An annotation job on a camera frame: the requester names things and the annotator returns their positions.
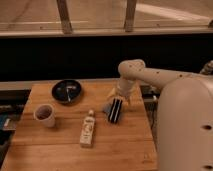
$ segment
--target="dark liquid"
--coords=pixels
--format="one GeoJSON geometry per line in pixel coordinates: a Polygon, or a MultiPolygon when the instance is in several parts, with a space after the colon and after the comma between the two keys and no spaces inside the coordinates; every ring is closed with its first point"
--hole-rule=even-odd
{"type": "Polygon", "coordinates": [[[50,116],[51,114],[51,110],[49,109],[43,109],[42,111],[40,111],[38,114],[37,114],[37,117],[38,119],[42,120],[42,119],[46,119],[50,116]]]}

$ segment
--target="window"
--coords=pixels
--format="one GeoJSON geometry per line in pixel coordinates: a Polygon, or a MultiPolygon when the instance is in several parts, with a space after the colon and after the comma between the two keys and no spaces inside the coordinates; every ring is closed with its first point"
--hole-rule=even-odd
{"type": "Polygon", "coordinates": [[[212,32],[212,0],[1,0],[1,33],[212,32]]]}

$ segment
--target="bottle cap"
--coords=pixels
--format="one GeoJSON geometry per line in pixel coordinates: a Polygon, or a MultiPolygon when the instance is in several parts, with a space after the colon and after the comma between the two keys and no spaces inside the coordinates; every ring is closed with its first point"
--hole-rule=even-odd
{"type": "Polygon", "coordinates": [[[94,110],[90,109],[89,112],[88,112],[88,115],[89,115],[89,116],[94,116],[94,115],[95,115],[94,110]]]}

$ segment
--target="glass panel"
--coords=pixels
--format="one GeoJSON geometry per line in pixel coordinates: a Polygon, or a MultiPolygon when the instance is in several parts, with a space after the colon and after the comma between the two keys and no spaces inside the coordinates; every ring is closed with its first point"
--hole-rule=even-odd
{"type": "Polygon", "coordinates": [[[0,30],[61,29],[56,0],[0,0],[0,30]]]}
{"type": "Polygon", "coordinates": [[[134,27],[200,26],[211,19],[212,0],[138,0],[134,27]]]}
{"type": "Polygon", "coordinates": [[[127,0],[67,0],[74,29],[123,28],[127,0]]]}

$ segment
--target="cup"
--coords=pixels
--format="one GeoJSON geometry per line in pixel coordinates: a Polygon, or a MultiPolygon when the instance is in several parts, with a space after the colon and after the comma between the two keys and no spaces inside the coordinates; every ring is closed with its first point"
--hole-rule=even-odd
{"type": "Polygon", "coordinates": [[[34,111],[34,118],[41,122],[45,127],[53,127],[55,125],[55,114],[52,105],[42,104],[34,111]]]}

